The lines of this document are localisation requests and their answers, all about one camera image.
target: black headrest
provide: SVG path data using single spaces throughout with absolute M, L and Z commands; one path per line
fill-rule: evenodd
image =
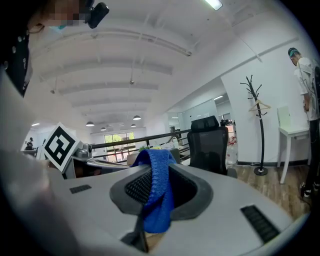
M 204 132 L 211 131 L 219 127 L 219 122 L 216 117 L 209 116 L 206 118 L 198 119 L 192 122 L 191 131 L 193 132 Z

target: blue strap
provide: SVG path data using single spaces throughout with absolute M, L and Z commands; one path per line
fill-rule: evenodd
M 174 197 L 169 181 L 169 164 L 176 160 L 166 149 L 145 149 L 140 152 L 132 167 L 151 165 L 152 186 L 148 202 L 143 208 L 144 230 L 148 233 L 163 233 L 170 226 L 170 213 L 174 209 Z

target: black baseboard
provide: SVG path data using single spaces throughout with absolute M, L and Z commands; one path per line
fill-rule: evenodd
M 239 166 L 260 166 L 259 162 L 244 162 L 238 161 Z M 264 162 L 263 166 L 265 167 L 277 167 L 277 162 Z M 297 160 L 297 161 L 289 161 L 289 166 L 305 166 L 308 164 L 308 159 L 305 160 Z

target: black coat rack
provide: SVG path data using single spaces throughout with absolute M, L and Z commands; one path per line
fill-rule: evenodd
M 246 76 L 246 80 L 248 81 L 248 83 L 244 83 L 244 82 L 241 82 L 240 84 L 242 85 L 247 85 L 249 86 L 249 89 L 246 88 L 249 93 L 252 95 L 251 98 L 248 98 L 248 100 L 252 100 L 254 99 L 255 102 L 257 102 L 258 100 L 258 96 L 259 96 L 259 89 L 261 88 L 262 84 L 259 86 L 259 88 L 255 91 L 253 86 L 252 86 L 252 76 L 251 75 L 251 78 L 250 78 L 250 81 L 248 79 L 248 77 Z M 261 114 L 261 109 L 260 109 L 260 106 L 259 106 L 259 103 L 256 104 L 256 107 L 257 107 L 257 111 L 258 111 L 258 114 L 256 115 L 257 117 L 259 117 L 260 119 L 260 128 L 261 128 L 261 142 L 262 142 L 262 150 L 261 150 L 261 163 L 260 163 L 260 167 L 257 167 L 254 169 L 254 173 L 258 176 L 263 176 L 263 175 L 266 175 L 268 173 L 268 169 L 264 167 L 264 157 L 265 157 L 265 132 L 264 132 L 264 123 L 263 123 L 263 120 L 262 120 L 262 116 L 266 115 L 267 113 L 264 113 L 264 114 Z

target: white t-shirt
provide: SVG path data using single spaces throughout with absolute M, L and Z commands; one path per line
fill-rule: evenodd
M 308 58 L 302 57 L 299 59 L 294 75 L 297 77 L 300 85 L 300 95 L 308 94 L 310 97 L 309 111 L 307 111 L 308 120 L 313 121 L 319 118 L 317 112 L 317 99 L 315 95 L 315 89 L 313 88 L 311 81 L 311 74 L 304 71 L 309 69 L 312 71 L 313 65 Z

